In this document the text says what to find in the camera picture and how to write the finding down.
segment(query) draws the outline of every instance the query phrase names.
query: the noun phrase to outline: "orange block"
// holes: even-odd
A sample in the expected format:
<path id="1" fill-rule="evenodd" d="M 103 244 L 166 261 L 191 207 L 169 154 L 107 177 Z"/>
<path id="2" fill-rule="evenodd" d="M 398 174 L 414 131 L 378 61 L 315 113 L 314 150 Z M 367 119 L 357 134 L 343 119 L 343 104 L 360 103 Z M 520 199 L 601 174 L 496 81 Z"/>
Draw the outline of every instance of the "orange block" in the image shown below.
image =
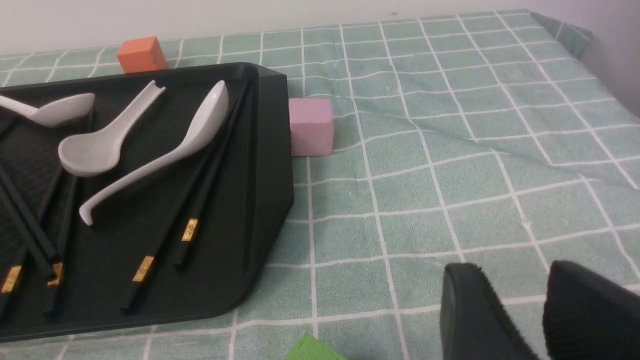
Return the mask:
<path id="1" fill-rule="evenodd" d="M 156 37 L 125 41 L 118 52 L 118 61 L 127 74 L 167 68 L 162 47 Z"/>

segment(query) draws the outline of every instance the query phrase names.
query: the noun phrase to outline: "white spoon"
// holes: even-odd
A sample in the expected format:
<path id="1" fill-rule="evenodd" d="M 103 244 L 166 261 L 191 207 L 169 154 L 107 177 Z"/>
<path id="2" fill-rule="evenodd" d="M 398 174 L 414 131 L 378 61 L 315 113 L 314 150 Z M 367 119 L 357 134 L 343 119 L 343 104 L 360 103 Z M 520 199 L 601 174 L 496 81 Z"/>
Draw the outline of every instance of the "white spoon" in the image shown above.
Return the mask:
<path id="1" fill-rule="evenodd" d="M 198 111 L 193 115 L 191 125 L 180 145 L 158 159 L 133 170 L 96 193 L 91 199 L 82 204 L 80 207 L 80 217 L 87 225 L 93 225 L 91 211 L 104 199 L 145 176 L 201 150 L 216 136 L 218 129 L 225 120 L 228 108 L 229 94 L 227 92 L 227 86 L 224 81 L 219 81 L 216 86 L 211 89 L 209 94 L 207 94 Z"/>
<path id="2" fill-rule="evenodd" d="M 46 126 L 56 127 L 66 121 L 85 116 L 91 111 L 95 95 L 79 94 L 50 102 L 41 108 L 0 96 L 0 106 L 18 113 L 27 119 Z"/>
<path id="3" fill-rule="evenodd" d="M 114 168 L 120 161 L 120 148 L 127 133 L 164 90 L 152 80 L 104 129 L 62 140 L 58 146 L 62 167 L 79 177 L 96 176 Z"/>

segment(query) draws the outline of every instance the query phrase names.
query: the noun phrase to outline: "black object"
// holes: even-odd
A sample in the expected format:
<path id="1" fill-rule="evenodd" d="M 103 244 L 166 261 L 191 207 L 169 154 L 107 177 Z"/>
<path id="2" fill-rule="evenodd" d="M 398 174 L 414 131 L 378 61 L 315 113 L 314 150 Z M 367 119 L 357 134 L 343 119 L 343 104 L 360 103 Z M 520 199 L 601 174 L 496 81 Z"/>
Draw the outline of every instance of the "black object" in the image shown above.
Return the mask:
<path id="1" fill-rule="evenodd" d="M 204 96 L 219 80 L 227 82 L 230 101 L 248 82 L 220 174 L 198 229 L 198 251 L 189 269 L 177 272 L 163 257 L 176 249 L 167 242 L 158 254 L 145 301 L 122 313 L 121 296 L 140 259 L 156 242 L 159 227 L 202 159 L 196 153 L 114 194 L 93 210 L 94 225 L 75 221 L 65 256 L 64 291 L 53 316 L 42 314 L 44 287 L 27 266 L 18 301 L 0 321 L 0 341 L 166 323 L 221 315 L 248 293 L 293 203 L 287 79 L 253 64 L 233 63 L 161 72 L 80 79 L 3 88 L 0 94 L 39 106 L 61 97 L 93 92 L 95 128 L 112 121 L 155 80 L 166 91 L 129 133 L 116 168 L 87 178 L 79 203 L 114 180 L 175 148 Z M 0 109 L 0 125 L 15 115 Z M 0 161 L 22 196 L 34 208 L 58 166 L 56 148 L 72 128 L 45 129 L 22 121 L 0 141 Z M 62 211 L 50 212 L 49 232 L 61 224 Z M 0 268 L 8 268 L 18 241 L 0 213 Z M 187 214 L 169 232 L 179 238 Z"/>
<path id="2" fill-rule="evenodd" d="M 444 270 L 440 336 L 444 360 L 535 360 L 479 267 L 448 264 Z"/>
<path id="3" fill-rule="evenodd" d="M 47 187 L 47 192 L 44 195 L 44 199 L 42 200 L 42 203 L 38 208 L 38 213 L 36 214 L 36 216 L 38 218 L 38 222 L 41 225 L 44 221 L 44 218 L 47 216 L 47 210 L 51 205 L 51 200 L 56 193 L 56 189 L 58 188 L 58 184 L 60 183 L 61 178 L 62 167 L 60 167 L 59 170 L 56 171 L 56 173 L 52 176 L 51 182 Z M 0 318 L 4 314 L 4 309 L 7 307 L 7 304 L 9 303 L 11 298 L 15 296 L 15 291 L 17 291 L 17 288 L 19 287 L 19 283 L 21 282 L 22 277 L 22 268 L 25 264 L 28 253 L 28 246 L 22 245 L 18 250 L 18 254 L 15 257 L 15 260 L 12 262 L 9 270 L 7 270 L 2 289 L 0 290 Z"/>
<path id="4" fill-rule="evenodd" d="M 182 237 L 180 238 L 178 249 L 173 260 L 173 264 L 177 267 L 185 265 L 189 249 L 193 246 L 193 243 L 198 234 L 198 222 L 203 215 L 202 210 L 204 209 L 207 200 L 209 200 L 209 197 L 215 196 L 215 194 L 211 194 L 211 186 L 216 180 L 216 175 L 218 174 L 220 163 L 222 162 L 222 159 L 225 155 L 225 150 L 227 148 L 227 144 L 229 143 L 229 138 L 231 137 L 231 131 L 233 130 L 234 124 L 236 123 L 236 118 L 242 106 L 242 101 L 244 99 L 245 93 L 246 85 L 241 89 L 241 93 L 236 102 L 236 106 L 234 106 L 234 109 L 229 115 L 227 126 L 224 129 L 221 129 L 220 139 L 216 139 L 216 149 L 214 150 L 212 159 L 211 161 L 209 161 L 208 167 L 206 168 L 207 172 L 202 179 L 202 183 L 200 184 L 198 193 L 195 194 L 195 203 L 188 210 L 189 220 L 187 220 L 187 224 L 184 226 L 184 232 L 182 233 Z"/>
<path id="5" fill-rule="evenodd" d="M 170 233 L 172 228 L 175 226 L 174 223 L 176 219 L 179 218 L 179 215 L 183 210 L 185 203 L 187 202 L 190 196 L 193 196 L 192 194 L 193 188 L 195 187 L 198 180 L 201 178 L 203 169 L 206 168 L 207 164 L 209 164 L 209 167 L 215 166 L 216 168 L 220 165 L 220 162 L 219 161 L 216 162 L 216 160 L 221 158 L 221 152 L 224 151 L 224 146 L 226 146 L 227 140 L 229 139 L 231 131 L 234 128 L 234 124 L 236 122 L 238 112 L 242 106 L 242 100 L 244 98 L 245 93 L 246 93 L 246 84 L 243 85 L 242 89 L 240 89 L 240 93 L 237 98 L 237 101 L 229 110 L 227 119 L 221 126 L 221 129 L 219 130 L 218 134 L 216 134 L 216 137 L 203 151 L 202 159 L 200 160 L 198 166 L 196 167 L 196 170 L 192 173 L 191 178 L 187 182 L 187 185 L 182 189 L 182 193 L 178 201 L 176 202 L 176 204 L 173 205 L 173 209 L 169 212 L 170 214 L 168 217 L 169 220 L 165 222 L 164 226 L 162 226 L 161 230 L 158 232 L 156 243 L 145 254 L 142 261 L 140 261 L 140 266 L 136 270 L 136 273 L 132 276 L 129 288 L 127 289 L 127 291 L 124 293 L 122 297 L 122 302 L 120 305 L 120 309 L 122 311 L 129 311 L 131 310 L 132 306 L 135 305 L 135 300 L 138 297 L 138 294 L 140 293 L 142 285 L 146 281 L 148 281 L 148 278 L 152 272 L 151 268 L 152 268 L 152 265 L 154 264 L 154 261 L 156 260 L 157 255 L 162 250 L 164 244 L 168 241 L 168 234 Z M 209 196 L 211 181 L 207 182 L 207 179 L 204 179 L 202 181 L 201 187 L 202 188 L 206 187 L 206 191 L 205 192 L 203 192 L 202 190 L 198 191 L 198 194 L 195 198 L 195 202 L 202 203 L 202 206 L 204 206 L 204 200 Z"/>
<path id="6" fill-rule="evenodd" d="M 640 359 L 640 297 L 571 261 L 555 261 L 543 315 L 553 359 Z"/>
<path id="7" fill-rule="evenodd" d="M 14 123 L 15 121 L 13 120 L 7 123 L 2 128 L 2 130 L 0 130 L 0 136 L 9 132 L 11 127 L 14 125 Z M 0 201 L 3 203 L 3 206 L 6 212 L 9 214 L 9 217 L 11 218 L 14 226 L 17 228 L 20 234 L 20 238 L 22 239 L 22 241 L 24 241 L 25 248 L 29 249 L 31 256 L 33 256 L 33 259 L 37 267 L 40 269 L 40 273 L 42 277 L 44 279 L 50 279 L 51 277 L 54 276 L 53 271 L 51 270 L 51 263 L 47 259 L 47 256 L 42 252 L 42 250 L 38 246 L 37 241 L 34 239 L 33 235 L 29 231 L 29 227 L 24 223 L 20 215 L 20 210 L 18 209 L 17 205 L 13 203 L 14 198 L 18 199 L 19 202 L 20 201 L 24 202 L 20 198 L 20 194 L 17 193 L 17 190 L 15 189 L 15 187 L 7 188 L 5 182 L 0 181 Z M 22 265 L 13 265 L 9 269 L 9 272 L 7 273 L 7 276 L 4 280 L 3 289 L 0 290 L 0 293 L 11 293 L 13 291 L 13 287 L 15 286 L 15 283 L 17 282 L 21 271 L 22 271 Z"/>
<path id="8" fill-rule="evenodd" d="M 84 125 L 85 133 L 90 133 L 93 128 L 93 118 L 95 117 L 95 109 L 91 110 L 91 113 L 86 120 L 86 124 Z M 65 273 L 65 257 L 67 253 L 67 243 L 71 234 L 71 227 L 73 221 L 76 219 L 76 211 L 77 211 L 77 195 L 80 189 L 79 182 L 77 176 L 73 176 L 69 174 L 71 178 L 71 185 L 69 189 L 69 194 L 67 197 L 67 203 L 65 204 L 65 208 L 63 210 L 62 223 L 60 225 L 60 231 L 58 233 L 58 241 L 56 242 L 56 250 L 60 255 L 60 261 L 53 264 L 53 271 L 56 273 L 56 277 L 47 281 L 45 295 L 44 295 L 44 308 L 42 313 L 45 315 L 51 315 L 56 307 L 56 301 L 58 299 L 58 292 L 62 287 L 64 281 L 64 273 Z"/>
<path id="9" fill-rule="evenodd" d="M 44 233 L 44 230 L 42 230 L 42 227 L 38 223 L 38 220 L 33 216 L 31 210 L 29 209 L 29 206 L 27 206 L 26 202 L 24 202 L 24 199 L 18 192 L 18 188 L 13 183 L 13 179 L 4 169 L 2 163 L 0 163 L 0 188 L 3 189 L 3 203 L 5 207 L 7 207 L 7 210 L 11 208 L 9 203 L 5 201 L 6 194 L 8 194 L 7 200 L 10 199 L 10 202 L 12 202 L 15 206 L 15 210 L 9 211 L 15 213 L 18 218 L 21 217 L 23 219 L 23 224 L 33 235 L 32 239 L 34 238 L 35 241 L 37 241 L 36 247 L 40 246 L 42 252 L 44 253 L 44 256 L 46 256 L 49 261 L 58 260 L 60 257 L 56 252 L 56 248 L 53 247 L 53 244 L 51 244 L 51 241 L 49 241 L 47 235 Z M 35 248 L 33 248 L 32 245 L 29 245 L 29 248 L 32 252 L 35 251 Z"/>
<path id="10" fill-rule="evenodd" d="M 553 360 L 640 359 L 640 296 L 571 261 L 551 264 L 543 314 Z M 442 354 L 451 359 L 537 359 L 480 268 L 445 267 Z"/>

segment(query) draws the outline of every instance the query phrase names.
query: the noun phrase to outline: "pink block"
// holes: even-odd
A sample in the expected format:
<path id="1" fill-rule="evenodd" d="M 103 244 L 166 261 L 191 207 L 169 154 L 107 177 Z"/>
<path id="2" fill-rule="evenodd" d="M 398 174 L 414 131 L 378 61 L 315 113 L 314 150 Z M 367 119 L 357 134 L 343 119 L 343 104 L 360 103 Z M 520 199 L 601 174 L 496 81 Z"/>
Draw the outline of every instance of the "pink block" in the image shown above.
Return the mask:
<path id="1" fill-rule="evenodd" d="M 333 109 L 329 99 L 289 99 L 293 156 L 326 156 L 333 151 Z"/>

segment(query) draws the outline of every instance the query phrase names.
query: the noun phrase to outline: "gold chopstick tip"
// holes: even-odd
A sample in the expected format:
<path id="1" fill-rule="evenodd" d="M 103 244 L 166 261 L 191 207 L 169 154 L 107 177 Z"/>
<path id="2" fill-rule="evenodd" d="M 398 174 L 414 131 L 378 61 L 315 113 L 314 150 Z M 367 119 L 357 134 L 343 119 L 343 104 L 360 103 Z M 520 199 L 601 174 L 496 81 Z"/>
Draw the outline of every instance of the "gold chopstick tip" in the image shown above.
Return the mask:
<path id="1" fill-rule="evenodd" d="M 62 282 L 62 275 L 64 273 L 65 265 L 63 263 L 55 263 L 52 265 L 53 272 L 56 277 L 53 280 L 47 281 L 47 286 L 59 286 Z"/>
<path id="2" fill-rule="evenodd" d="M 145 276 L 147 276 L 147 273 L 149 272 L 149 268 L 151 268 L 151 264 L 153 262 L 154 262 L 153 256 L 145 256 L 145 258 L 140 263 L 140 267 L 138 267 L 138 271 L 136 272 L 136 275 L 134 275 L 133 277 L 133 281 L 142 282 L 145 279 Z"/>
<path id="3" fill-rule="evenodd" d="M 10 293 L 13 291 L 13 288 L 18 283 L 18 277 L 20 276 L 21 270 L 22 266 L 12 266 L 9 269 L 9 273 L 6 275 L 6 279 L 2 285 L 2 293 Z"/>
<path id="4" fill-rule="evenodd" d="M 193 235 L 196 232 L 196 228 L 198 227 L 198 219 L 190 218 L 187 223 L 187 227 L 184 228 L 184 233 L 182 234 L 181 241 L 189 242 L 193 239 Z"/>

